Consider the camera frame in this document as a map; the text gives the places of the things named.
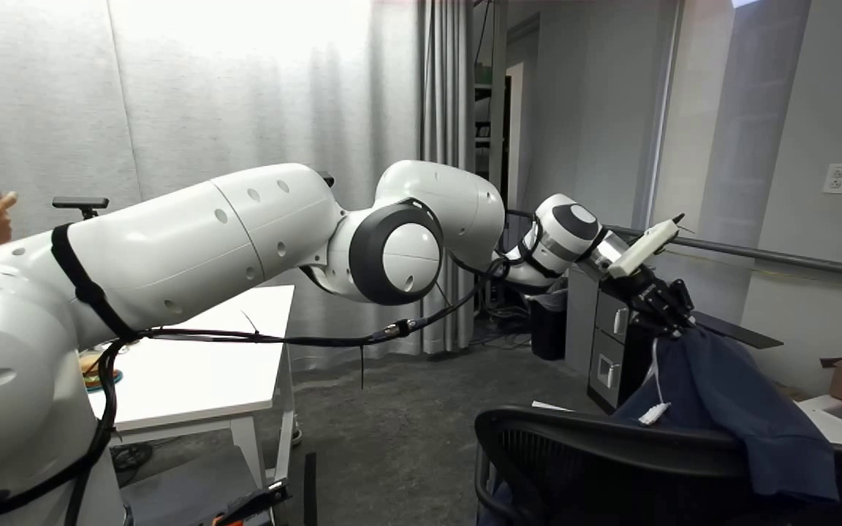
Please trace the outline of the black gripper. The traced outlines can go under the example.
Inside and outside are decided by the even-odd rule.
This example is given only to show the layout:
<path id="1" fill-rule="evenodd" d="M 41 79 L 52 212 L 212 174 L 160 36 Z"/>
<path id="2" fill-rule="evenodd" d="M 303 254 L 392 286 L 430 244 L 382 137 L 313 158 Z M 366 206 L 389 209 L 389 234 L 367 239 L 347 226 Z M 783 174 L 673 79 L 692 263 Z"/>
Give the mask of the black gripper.
<path id="1" fill-rule="evenodd" d="M 692 299 L 680 282 L 664 282 L 650 269 L 631 276 L 631 315 L 654 333 L 677 336 L 696 326 Z"/>

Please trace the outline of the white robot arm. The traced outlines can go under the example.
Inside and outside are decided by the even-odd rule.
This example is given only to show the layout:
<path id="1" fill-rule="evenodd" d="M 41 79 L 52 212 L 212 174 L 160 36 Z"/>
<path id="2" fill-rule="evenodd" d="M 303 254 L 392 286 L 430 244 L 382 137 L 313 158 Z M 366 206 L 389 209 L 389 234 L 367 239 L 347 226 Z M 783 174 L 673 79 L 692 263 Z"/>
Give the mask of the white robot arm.
<path id="1" fill-rule="evenodd" d="M 392 165 L 362 212 L 315 171 L 275 165 L 0 244 L 0 526 L 123 526 L 115 415 L 87 403 L 77 355 L 116 352 L 289 269 L 385 308 L 424 299 L 445 263 L 530 293 L 584 269 L 664 329 L 692 323 L 650 273 L 673 220 L 626 244 L 553 194 L 515 245 L 502 229 L 500 191 L 448 165 Z"/>

